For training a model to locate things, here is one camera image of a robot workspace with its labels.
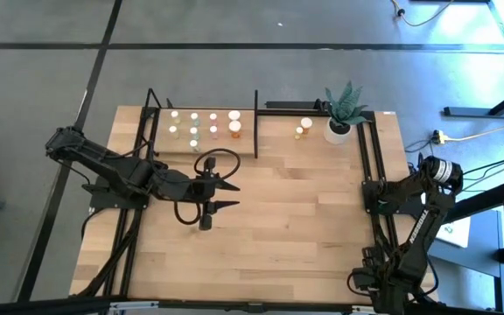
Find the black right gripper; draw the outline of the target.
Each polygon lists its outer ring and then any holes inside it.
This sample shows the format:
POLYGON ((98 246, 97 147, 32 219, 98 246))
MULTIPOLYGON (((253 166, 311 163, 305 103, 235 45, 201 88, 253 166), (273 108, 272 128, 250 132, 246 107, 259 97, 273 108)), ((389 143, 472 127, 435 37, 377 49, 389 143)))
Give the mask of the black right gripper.
POLYGON ((379 264, 374 258, 366 258, 365 266, 374 278, 370 287, 374 309, 379 313, 404 313, 409 281, 404 257, 379 264))

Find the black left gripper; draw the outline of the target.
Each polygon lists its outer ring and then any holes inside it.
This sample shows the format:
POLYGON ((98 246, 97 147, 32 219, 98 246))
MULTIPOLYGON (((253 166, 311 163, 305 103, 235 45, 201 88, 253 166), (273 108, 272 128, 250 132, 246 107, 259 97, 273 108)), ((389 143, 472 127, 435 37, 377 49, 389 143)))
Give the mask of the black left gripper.
MULTIPOLYGON (((236 159, 236 165, 232 171, 227 175, 221 176, 219 173, 214 172, 216 166, 216 158, 208 157, 204 162, 204 171, 202 172, 203 178, 195 178, 190 181, 188 186, 188 197, 191 202, 205 202, 213 197, 213 185, 217 189, 227 191, 240 191, 236 185, 227 182, 227 179, 234 175, 241 166, 241 160, 236 159)), ((201 216, 199 219, 199 230, 207 231, 213 226, 213 215, 224 207, 231 207, 238 205, 239 201, 208 201, 203 204, 201 216)))

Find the white paper sheet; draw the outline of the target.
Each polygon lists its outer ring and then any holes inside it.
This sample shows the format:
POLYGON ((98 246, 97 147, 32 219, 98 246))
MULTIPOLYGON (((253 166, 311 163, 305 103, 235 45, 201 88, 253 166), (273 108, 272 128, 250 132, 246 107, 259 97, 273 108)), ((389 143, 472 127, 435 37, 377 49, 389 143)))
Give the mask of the white paper sheet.
POLYGON ((467 248, 470 238, 471 218, 455 220, 441 226, 436 238, 459 248, 467 248))

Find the grey cabinet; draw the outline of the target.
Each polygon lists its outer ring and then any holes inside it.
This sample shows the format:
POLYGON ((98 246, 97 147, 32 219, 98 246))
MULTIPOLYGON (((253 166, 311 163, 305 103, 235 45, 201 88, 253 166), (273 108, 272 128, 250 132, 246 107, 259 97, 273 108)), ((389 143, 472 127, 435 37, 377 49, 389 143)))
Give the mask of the grey cabinet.
POLYGON ((501 276, 501 264, 497 260, 500 248, 500 213, 489 210, 469 218, 469 239, 466 248, 436 240, 429 255, 454 263, 491 277, 501 276))

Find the black metal beam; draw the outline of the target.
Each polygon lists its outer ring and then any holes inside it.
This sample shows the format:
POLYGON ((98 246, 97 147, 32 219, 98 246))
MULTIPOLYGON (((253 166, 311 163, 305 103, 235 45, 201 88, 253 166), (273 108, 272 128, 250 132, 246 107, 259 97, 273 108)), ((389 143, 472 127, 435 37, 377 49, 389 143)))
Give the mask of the black metal beam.
POLYGON ((444 223, 451 223, 465 217, 478 214, 502 204, 504 200, 504 184, 481 192, 470 198, 457 201, 454 208, 444 218, 444 223))

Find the snake plant white pot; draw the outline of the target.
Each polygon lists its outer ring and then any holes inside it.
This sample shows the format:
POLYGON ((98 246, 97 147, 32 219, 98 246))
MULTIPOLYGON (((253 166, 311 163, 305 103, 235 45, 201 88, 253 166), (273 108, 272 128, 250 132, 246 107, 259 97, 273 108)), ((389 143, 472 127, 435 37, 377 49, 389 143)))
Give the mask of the snake plant white pot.
POLYGON ((324 138, 329 144, 343 144, 353 126, 369 123, 362 115, 367 105, 359 105, 362 87, 354 87, 349 80, 338 97, 325 88, 325 112, 329 115, 325 126, 324 138))

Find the black metal stand foot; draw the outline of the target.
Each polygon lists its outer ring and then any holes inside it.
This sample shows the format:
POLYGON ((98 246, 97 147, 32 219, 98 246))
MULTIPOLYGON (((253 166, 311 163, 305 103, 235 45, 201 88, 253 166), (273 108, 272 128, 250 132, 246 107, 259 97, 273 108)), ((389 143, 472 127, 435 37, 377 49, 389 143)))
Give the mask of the black metal stand foot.
POLYGON ((504 100, 492 108, 445 107, 444 116, 504 119, 504 100))

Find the wooden shelf black metal frame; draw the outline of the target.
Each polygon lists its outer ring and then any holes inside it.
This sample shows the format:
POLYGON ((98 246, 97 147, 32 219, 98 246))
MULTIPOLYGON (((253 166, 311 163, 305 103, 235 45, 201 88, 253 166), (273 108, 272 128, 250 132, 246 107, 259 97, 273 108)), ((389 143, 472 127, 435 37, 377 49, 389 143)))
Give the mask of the wooden shelf black metal frame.
POLYGON ((157 104, 157 130, 150 134, 155 137, 154 150, 158 153, 170 154, 190 154, 190 141, 193 139, 190 128, 193 126, 190 114, 197 112, 199 114, 199 148, 200 152, 209 151, 216 148, 225 148, 234 151, 240 155, 251 155, 258 157, 257 143, 257 118, 258 118, 258 91, 255 91, 255 100, 253 108, 237 108, 241 112, 241 136, 232 138, 229 131, 230 120, 228 112, 232 108, 174 108, 170 100, 166 101, 166 106, 162 107, 152 88, 148 89, 145 105, 150 106, 150 101, 154 100, 157 104), (180 124, 175 124, 171 117, 171 112, 177 110, 180 115, 180 124), (218 138, 212 139, 210 135, 209 116, 215 113, 218 116, 218 138), (169 132, 170 126, 177 126, 179 139, 173 139, 169 132))

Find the black aluminium rig frame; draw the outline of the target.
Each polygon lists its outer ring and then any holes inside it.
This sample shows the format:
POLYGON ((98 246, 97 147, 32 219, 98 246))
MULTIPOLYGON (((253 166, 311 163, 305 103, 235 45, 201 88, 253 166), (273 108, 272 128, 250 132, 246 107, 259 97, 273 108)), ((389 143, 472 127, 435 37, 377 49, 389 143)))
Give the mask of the black aluminium rig frame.
MULTIPOLYGON (((153 157, 190 178, 203 152, 154 150, 158 106, 121 106, 107 149, 153 157)), ((363 201, 366 181, 408 177, 396 115, 365 111, 369 122, 352 127, 343 144, 324 138, 329 115, 318 109, 258 108, 258 157, 240 155, 227 182, 240 191, 218 190, 214 200, 238 200, 213 216, 210 230, 186 226, 173 203, 154 197, 129 200, 107 192, 98 176, 87 187, 93 219, 79 255, 73 295, 33 301, 21 294, 0 304, 0 315, 74 315, 128 309, 205 308, 263 313, 377 312, 354 285, 362 250, 375 245, 374 224, 393 245, 407 240, 418 212, 371 215, 363 201), (307 135, 296 140, 304 117, 307 135)), ((426 295, 408 295, 403 315, 500 315, 448 307, 426 295)))

